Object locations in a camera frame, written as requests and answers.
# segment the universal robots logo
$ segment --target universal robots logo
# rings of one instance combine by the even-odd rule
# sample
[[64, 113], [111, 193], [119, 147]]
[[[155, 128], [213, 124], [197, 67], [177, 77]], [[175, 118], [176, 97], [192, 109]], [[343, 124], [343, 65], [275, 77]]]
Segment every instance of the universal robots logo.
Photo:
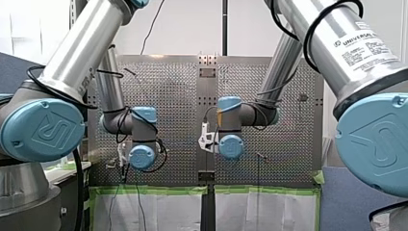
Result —
[[342, 43], [339, 40], [334, 43], [334, 47], [339, 47], [340, 45], [342, 45]]
[[74, 131], [75, 123], [56, 113], [47, 113], [33, 135], [33, 141], [64, 148]]

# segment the green tape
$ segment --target green tape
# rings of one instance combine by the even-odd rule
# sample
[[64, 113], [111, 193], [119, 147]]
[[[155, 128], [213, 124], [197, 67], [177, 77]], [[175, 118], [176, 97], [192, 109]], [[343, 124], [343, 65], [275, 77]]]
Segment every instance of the green tape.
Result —
[[69, 164], [63, 165], [61, 169], [62, 170], [76, 170], [76, 166], [75, 166], [75, 163], [69, 163]]
[[316, 194], [316, 214], [315, 214], [315, 230], [320, 230], [320, 197], [321, 197], [321, 189], [315, 189], [317, 192]]
[[282, 187], [256, 187], [256, 186], [215, 186], [217, 194], [233, 193], [271, 193], [291, 195], [317, 195], [319, 189], [290, 189]]
[[[137, 194], [139, 189], [140, 194], [156, 194], [156, 195], [187, 195], [187, 194], [204, 194], [207, 191], [206, 187], [151, 187], [126, 185], [119, 188], [117, 194]], [[95, 194], [115, 194], [117, 186], [109, 187], [91, 187], [90, 191]]]
[[318, 183], [320, 185], [324, 184], [324, 175], [323, 175], [322, 170], [314, 171], [312, 176], [313, 176], [313, 179], [315, 180], [316, 183]]

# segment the vertical metal post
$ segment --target vertical metal post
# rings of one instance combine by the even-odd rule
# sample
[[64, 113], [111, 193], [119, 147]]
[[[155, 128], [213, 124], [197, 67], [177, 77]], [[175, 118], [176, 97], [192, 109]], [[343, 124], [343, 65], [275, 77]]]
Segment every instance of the vertical metal post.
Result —
[[228, 0], [222, 0], [222, 56], [228, 55]]

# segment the gray cylinder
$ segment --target gray cylinder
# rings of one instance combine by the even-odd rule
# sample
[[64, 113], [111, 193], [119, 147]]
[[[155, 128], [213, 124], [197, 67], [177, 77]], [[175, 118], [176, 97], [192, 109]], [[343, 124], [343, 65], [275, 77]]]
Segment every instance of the gray cylinder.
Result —
[[[319, 13], [335, 0], [277, 0], [303, 43]], [[333, 10], [310, 40], [309, 55], [337, 96], [339, 118], [354, 102], [408, 79], [408, 68], [349, 6]]]

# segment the robotic arm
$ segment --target robotic arm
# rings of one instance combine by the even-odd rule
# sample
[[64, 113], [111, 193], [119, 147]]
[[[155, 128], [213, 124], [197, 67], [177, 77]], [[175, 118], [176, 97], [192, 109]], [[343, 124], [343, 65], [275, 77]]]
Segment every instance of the robotic arm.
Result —
[[338, 101], [339, 154], [360, 180], [397, 196], [408, 196], [406, 115], [408, 94], [398, 92], [408, 67], [345, 2], [275, 0]]
[[[101, 62], [102, 68], [107, 69], [113, 64], [110, 62], [112, 54], [108, 53], [105, 58], [104, 55], [117, 30], [129, 23], [135, 11], [143, 8], [147, 2], [88, 2], [41, 75], [37, 79], [32, 77], [33, 81], [25, 81], [11, 101], [0, 106], [0, 159], [49, 162], [68, 155], [77, 147], [84, 136], [85, 124], [76, 106], [93, 108], [82, 100], [91, 78]], [[112, 76], [101, 78], [99, 82], [106, 85], [110, 81], [118, 83]], [[102, 99], [104, 111], [111, 109], [107, 105], [124, 109], [121, 90], [104, 90], [112, 94], [112, 97]], [[146, 115], [149, 121], [155, 122], [155, 111], [139, 111], [140, 115]], [[123, 132], [131, 133], [137, 129], [130, 121], [136, 124], [135, 127], [142, 127], [139, 119], [143, 120], [137, 116], [132, 119], [126, 116]]]
[[[117, 72], [113, 45], [102, 60], [99, 69]], [[99, 73], [96, 82], [103, 110], [100, 125], [111, 134], [132, 135], [133, 148], [127, 159], [133, 168], [147, 170], [156, 160], [158, 152], [156, 143], [160, 143], [156, 138], [158, 132], [156, 109], [152, 107], [127, 108], [124, 104], [120, 80], [113, 78], [111, 74]], [[161, 145], [159, 149], [161, 152], [165, 151]]]
[[285, 86], [292, 80], [300, 62], [302, 45], [283, 35], [270, 62], [267, 75], [253, 102], [242, 102], [238, 96], [218, 100], [218, 129], [209, 133], [209, 124], [202, 124], [201, 149], [217, 152], [226, 159], [236, 160], [243, 154], [243, 126], [270, 126], [279, 119], [277, 104]]
[[[355, 3], [360, 15], [346, 2]], [[357, 0], [266, 3], [272, 14], [285, 16], [293, 31], [274, 17], [285, 33], [255, 104], [243, 104], [236, 96], [220, 98], [220, 140], [203, 123], [201, 148], [215, 149], [227, 159], [239, 158], [243, 154], [241, 127], [276, 122], [275, 103], [295, 73], [303, 50], [308, 64], [321, 73], [337, 96], [333, 115], [339, 121], [336, 145], [343, 162], [369, 186], [407, 197], [408, 94], [399, 91], [408, 80], [408, 66], [361, 19], [363, 5]]]

